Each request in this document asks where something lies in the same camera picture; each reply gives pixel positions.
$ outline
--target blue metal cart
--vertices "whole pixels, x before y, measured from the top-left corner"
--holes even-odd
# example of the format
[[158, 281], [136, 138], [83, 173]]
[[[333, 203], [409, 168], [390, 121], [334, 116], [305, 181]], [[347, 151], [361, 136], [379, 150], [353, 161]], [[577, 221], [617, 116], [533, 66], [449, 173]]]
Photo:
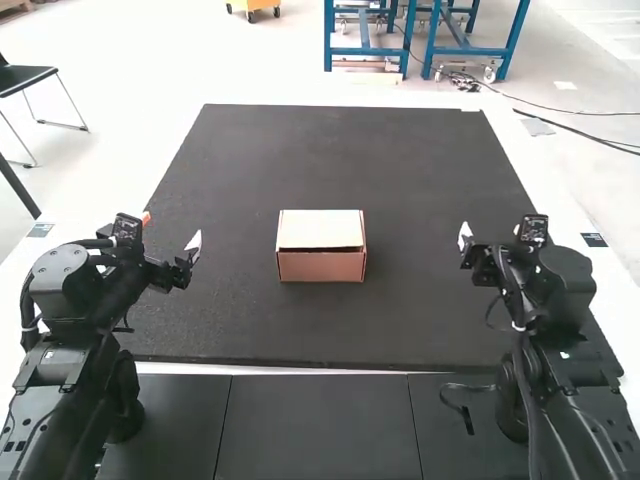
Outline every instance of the blue metal cart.
[[[436, 71], [438, 75], [439, 68], [433, 67], [434, 56], [446, 55], [446, 56], [460, 56], [462, 57], [485, 57], [490, 60], [490, 64], [486, 65], [484, 78], [485, 81], [491, 83], [494, 80], [504, 80], [509, 71], [509, 65], [513, 53], [518, 43], [518, 37], [524, 24], [524, 19], [527, 15], [530, 0], [519, 0], [518, 8], [516, 10], [513, 24], [511, 25], [511, 31], [507, 44], [504, 47], [487, 48], [487, 47], [474, 47], [469, 41], [468, 34], [473, 32], [473, 27], [478, 15], [478, 9], [480, 7], [480, 0], [473, 0], [471, 7], [455, 7], [454, 0], [433, 0], [431, 6], [417, 6], [418, 12], [431, 12], [431, 20], [429, 23], [429, 37], [427, 39], [427, 49], [424, 57], [424, 66], [422, 69], [422, 78], [428, 79], [431, 76], [431, 70]], [[464, 31], [453, 18], [454, 13], [467, 13], [469, 15], [469, 21]], [[449, 31], [453, 35], [457, 46], [437, 46], [436, 43], [436, 31], [440, 24], [440, 18], [442, 17], [443, 23], [449, 28]]]
[[[413, 25], [416, 15], [416, 0], [409, 0], [405, 35], [402, 48], [377, 48], [371, 46], [369, 37], [369, 18], [376, 15], [378, 19], [387, 21], [387, 32], [393, 32], [393, 25], [398, 11], [398, 0], [391, 0], [387, 8], [387, 0], [380, 1], [380, 8], [366, 7], [344, 7], [335, 6], [334, 0], [324, 0], [324, 71], [330, 72], [333, 68], [334, 57], [382, 57], [383, 59], [395, 58], [398, 60], [398, 70], [403, 78], [407, 76], [407, 66], [409, 64], [409, 51], [411, 48], [411, 37], [413, 36]], [[332, 47], [331, 34], [335, 32], [336, 15], [357, 14], [360, 26], [360, 47]], [[373, 62], [362, 61], [363, 66], [374, 66]]]

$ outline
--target yellow cart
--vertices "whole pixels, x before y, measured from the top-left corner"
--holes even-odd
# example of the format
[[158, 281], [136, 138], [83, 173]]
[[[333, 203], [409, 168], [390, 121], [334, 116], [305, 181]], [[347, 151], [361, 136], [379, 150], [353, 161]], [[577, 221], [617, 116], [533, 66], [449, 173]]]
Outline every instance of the yellow cart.
[[280, 0], [227, 0], [227, 12], [232, 14], [234, 8], [244, 10], [249, 23], [256, 23], [255, 11], [265, 8], [273, 8], [273, 16], [280, 17]]

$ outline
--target cardboard box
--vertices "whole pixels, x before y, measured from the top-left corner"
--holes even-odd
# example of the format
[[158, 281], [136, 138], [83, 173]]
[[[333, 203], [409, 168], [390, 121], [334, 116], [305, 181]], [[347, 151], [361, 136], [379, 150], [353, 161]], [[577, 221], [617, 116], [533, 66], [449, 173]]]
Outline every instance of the cardboard box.
[[362, 211], [281, 210], [276, 260], [282, 282], [364, 281]]

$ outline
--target black rubber mat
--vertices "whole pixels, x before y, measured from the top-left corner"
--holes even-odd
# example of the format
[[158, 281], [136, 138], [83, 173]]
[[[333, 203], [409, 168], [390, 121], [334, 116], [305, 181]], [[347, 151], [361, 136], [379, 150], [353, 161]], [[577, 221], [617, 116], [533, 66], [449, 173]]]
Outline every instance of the black rubber mat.
[[[132, 310], [121, 340], [139, 359], [469, 371], [509, 349], [456, 239], [464, 220], [510, 239], [533, 207], [481, 112], [207, 105], [149, 208], [151, 254], [199, 228], [204, 251], [186, 292]], [[363, 284], [279, 283], [278, 212], [293, 208], [364, 210]]]
[[107, 444], [98, 480], [211, 480], [231, 377], [140, 375], [142, 430]]
[[422, 479], [407, 377], [233, 377], [216, 478]]
[[494, 375], [416, 374], [408, 378], [425, 479], [529, 478], [527, 446], [505, 437], [495, 421], [496, 392], [445, 392], [454, 405], [467, 407], [468, 424], [440, 401], [438, 394], [445, 383], [490, 385], [495, 382]]

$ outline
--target black chair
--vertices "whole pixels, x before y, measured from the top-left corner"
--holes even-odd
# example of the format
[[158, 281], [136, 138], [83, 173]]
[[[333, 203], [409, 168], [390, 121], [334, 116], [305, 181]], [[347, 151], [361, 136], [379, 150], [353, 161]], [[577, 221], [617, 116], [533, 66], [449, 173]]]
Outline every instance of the black chair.
[[[69, 100], [71, 101], [71, 105], [73, 105], [73, 108], [75, 109], [76, 113], [78, 114], [78, 117], [80, 118], [80, 121], [82, 122], [82, 126], [78, 127], [75, 125], [67, 125], [64, 123], [50, 122], [48, 120], [37, 119], [35, 114], [33, 113], [33, 109], [31, 108], [31, 104], [29, 103], [29, 98], [27, 98], [25, 89], [53, 75], [55, 75], [58, 78], [60, 85], [62, 85], [62, 89], [67, 94], [67, 97], [69, 97]], [[65, 127], [65, 128], [71, 128], [73, 130], [81, 130], [83, 132], [89, 132], [89, 127], [87, 127], [86, 122], [84, 121], [84, 119], [82, 118], [82, 115], [80, 115], [80, 112], [78, 111], [78, 107], [76, 107], [76, 104], [73, 102], [71, 95], [69, 95], [67, 88], [64, 86], [64, 83], [62, 83], [62, 79], [58, 75], [58, 69], [56, 67], [33, 67], [33, 66], [27, 66], [27, 65], [10, 65], [2, 56], [2, 53], [0, 53], [0, 98], [7, 98], [13, 95], [14, 93], [18, 93], [18, 92], [22, 92], [22, 95], [24, 96], [24, 99], [27, 102], [27, 106], [29, 107], [29, 112], [31, 112], [31, 117], [36, 122], [41, 123], [43, 125], [52, 125], [54, 127]], [[13, 128], [13, 126], [11, 125], [7, 117], [4, 115], [4, 113], [2, 113], [2, 111], [0, 111], [0, 116], [2, 116], [5, 122], [7, 122], [7, 125], [9, 125], [9, 128], [11, 129], [11, 131], [18, 138], [18, 140], [20, 141], [24, 149], [27, 151], [27, 153], [31, 157], [31, 160], [33, 161], [33, 163], [21, 163], [21, 162], [11, 162], [11, 163], [18, 163], [25, 168], [37, 167], [38, 161], [33, 156], [29, 148], [22, 141], [22, 139], [20, 138], [20, 135], [18, 135], [18, 132], [15, 131], [15, 129]]]

